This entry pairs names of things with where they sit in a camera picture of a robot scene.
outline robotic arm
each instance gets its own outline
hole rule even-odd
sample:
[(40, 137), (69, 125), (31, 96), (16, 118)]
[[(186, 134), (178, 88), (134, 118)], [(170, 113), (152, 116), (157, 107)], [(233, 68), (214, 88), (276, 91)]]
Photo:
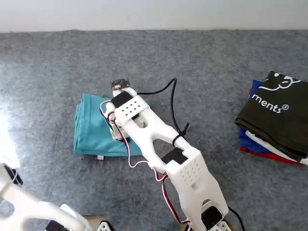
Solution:
[[(188, 223), (194, 231), (219, 231), (220, 225), (224, 227), (223, 231), (230, 230), (222, 221), (229, 211), (228, 206), (201, 152), (166, 125), (129, 87), (128, 80), (114, 81), (111, 86), (114, 97), (106, 102), (107, 111), (104, 113), (101, 109), (101, 113), (109, 123), (114, 139), (131, 137), (149, 167), (171, 180), (187, 218), (182, 223)], [(175, 148), (160, 158), (153, 147), (156, 139), (171, 143)]]

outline dark green folded shirt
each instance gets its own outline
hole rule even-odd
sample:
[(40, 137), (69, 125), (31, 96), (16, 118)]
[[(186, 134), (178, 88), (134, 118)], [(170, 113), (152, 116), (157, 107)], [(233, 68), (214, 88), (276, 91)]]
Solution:
[(271, 71), (235, 123), (300, 161), (308, 154), (308, 83)]

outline white plastic bracket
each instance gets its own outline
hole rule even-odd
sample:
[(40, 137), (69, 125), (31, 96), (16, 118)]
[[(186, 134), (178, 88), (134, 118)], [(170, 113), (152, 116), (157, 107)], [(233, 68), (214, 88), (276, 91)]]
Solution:
[(111, 231), (111, 228), (109, 227), (107, 222), (103, 221), (98, 227), (97, 231)]
[[(145, 128), (140, 128), (132, 119), (136, 114), (145, 121), (147, 125)], [(167, 173), (179, 194), (181, 208), (195, 231), (206, 231), (201, 220), (204, 201), (211, 201), (222, 217), (228, 213), (228, 206), (220, 187), (208, 171), (199, 150), (193, 148), (183, 137), (178, 137), (174, 146), (183, 150), (182, 154), (187, 157), (184, 163), (178, 164), (171, 160), (165, 164), (156, 154), (154, 140), (161, 139), (172, 143), (178, 133), (166, 125), (140, 96), (135, 96), (116, 108), (115, 118), (115, 122), (140, 147), (149, 167)]]

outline folded towel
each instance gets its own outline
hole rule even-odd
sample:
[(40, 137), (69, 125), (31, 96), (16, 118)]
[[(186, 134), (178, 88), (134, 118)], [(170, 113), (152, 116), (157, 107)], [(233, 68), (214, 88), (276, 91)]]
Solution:
[[(103, 156), (127, 156), (125, 144), (113, 140), (109, 127), (100, 113), (101, 102), (109, 100), (84, 94), (76, 107), (74, 152)], [(128, 139), (131, 155), (142, 155), (137, 144)]]
[(300, 162), (308, 153), (308, 83), (271, 71), (235, 123)]

